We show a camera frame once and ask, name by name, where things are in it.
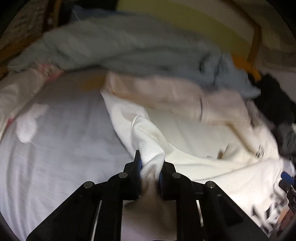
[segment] cream garment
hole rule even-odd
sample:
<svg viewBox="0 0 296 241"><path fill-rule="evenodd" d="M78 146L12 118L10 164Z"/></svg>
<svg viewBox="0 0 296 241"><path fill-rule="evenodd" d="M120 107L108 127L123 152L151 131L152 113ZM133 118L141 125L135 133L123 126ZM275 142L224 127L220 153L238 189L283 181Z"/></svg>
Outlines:
<svg viewBox="0 0 296 241"><path fill-rule="evenodd" d="M279 158L277 143L265 124L252 127L246 105L233 90L204 92L180 78L146 77L108 72L106 90L144 107L167 110L208 124L228 125L245 148L261 159Z"/></svg>
<svg viewBox="0 0 296 241"><path fill-rule="evenodd" d="M134 156L135 151L140 150L143 162L143 197L149 184L158 180L164 159L173 163L178 172L191 180L201 183L215 181L250 217L253 206L264 212L272 203L270 195L275 189L280 191L277 185L283 170L282 159L261 160L235 145L226 148L221 160L190 155L166 141L159 129L149 121L144 107L117 98L106 91L102 91L102 96L114 130L130 155ZM137 212L134 215L138 217L133 220L151 219ZM132 225L137 229L141 223L142 221L129 223L128 227L123 223L122 229L129 230Z"/></svg>

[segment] orange cloth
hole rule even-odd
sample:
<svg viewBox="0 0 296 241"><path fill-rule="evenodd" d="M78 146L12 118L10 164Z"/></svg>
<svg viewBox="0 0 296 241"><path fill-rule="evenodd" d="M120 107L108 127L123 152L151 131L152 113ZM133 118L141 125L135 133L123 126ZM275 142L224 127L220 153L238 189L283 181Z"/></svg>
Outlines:
<svg viewBox="0 0 296 241"><path fill-rule="evenodd" d="M239 69L244 69L247 73L251 74L255 81L260 81L262 76L259 71L250 63L248 63L243 57L238 55L232 55L234 65Z"/></svg>

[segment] gray bed sheet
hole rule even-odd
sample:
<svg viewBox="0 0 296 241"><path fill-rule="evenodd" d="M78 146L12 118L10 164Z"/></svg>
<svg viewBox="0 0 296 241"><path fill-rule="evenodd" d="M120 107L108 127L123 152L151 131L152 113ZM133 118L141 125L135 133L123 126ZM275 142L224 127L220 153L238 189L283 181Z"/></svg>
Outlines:
<svg viewBox="0 0 296 241"><path fill-rule="evenodd" d="M132 161L96 88L100 73L92 69L65 74L34 98L23 112L33 103L49 108L37 119L31 143L18 140L15 122L4 135L0 212L21 241L82 183L107 181ZM84 91L84 84L94 85L93 90Z"/></svg>

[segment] yellow-green wall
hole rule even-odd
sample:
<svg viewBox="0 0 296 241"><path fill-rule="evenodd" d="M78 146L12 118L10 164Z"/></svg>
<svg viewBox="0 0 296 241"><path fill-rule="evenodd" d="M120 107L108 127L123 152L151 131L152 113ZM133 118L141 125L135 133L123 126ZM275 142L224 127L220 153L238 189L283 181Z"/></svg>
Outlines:
<svg viewBox="0 0 296 241"><path fill-rule="evenodd" d="M203 33L227 52L247 57L250 51L250 44L222 23L196 9L169 0L119 0L117 9L148 13L176 27Z"/></svg>

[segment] silver screw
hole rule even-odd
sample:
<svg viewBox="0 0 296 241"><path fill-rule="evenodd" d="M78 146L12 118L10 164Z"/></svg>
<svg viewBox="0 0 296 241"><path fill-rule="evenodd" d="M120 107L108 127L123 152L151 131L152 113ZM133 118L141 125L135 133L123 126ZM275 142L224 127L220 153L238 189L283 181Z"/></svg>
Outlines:
<svg viewBox="0 0 296 241"><path fill-rule="evenodd" d="M87 182L85 182L85 183L83 184L83 186L84 186L85 188L91 188L91 187L93 186L93 183L92 183L91 181L87 181Z"/></svg>
<svg viewBox="0 0 296 241"><path fill-rule="evenodd" d="M181 177L181 174L178 173L178 172L174 172L174 173L172 174L172 177L173 177L173 178L180 178L180 177Z"/></svg>
<svg viewBox="0 0 296 241"><path fill-rule="evenodd" d="M127 178L128 174L126 172L121 172L118 174L120 178Z"/></svg>
<svg viewBox="0 0 296 241"><path fill-rule="evenodd" d="M209 188L214 188L216 186L216 184L212 181L208 181L206 184Z"/></svg>

